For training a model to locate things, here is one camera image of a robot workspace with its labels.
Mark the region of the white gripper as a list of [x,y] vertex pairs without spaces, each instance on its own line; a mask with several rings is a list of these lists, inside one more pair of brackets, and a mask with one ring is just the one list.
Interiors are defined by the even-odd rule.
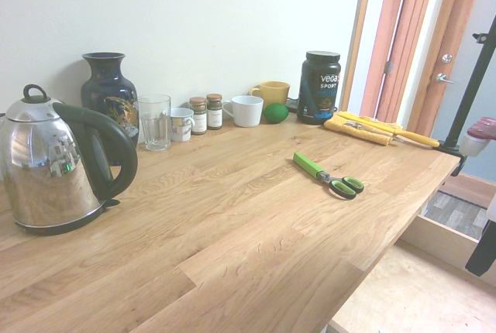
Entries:
[[475,250],[468,259],[465,269],[476,276],[482,276],[492,266],[496,257],[496,194],[487,206],[487,223]]

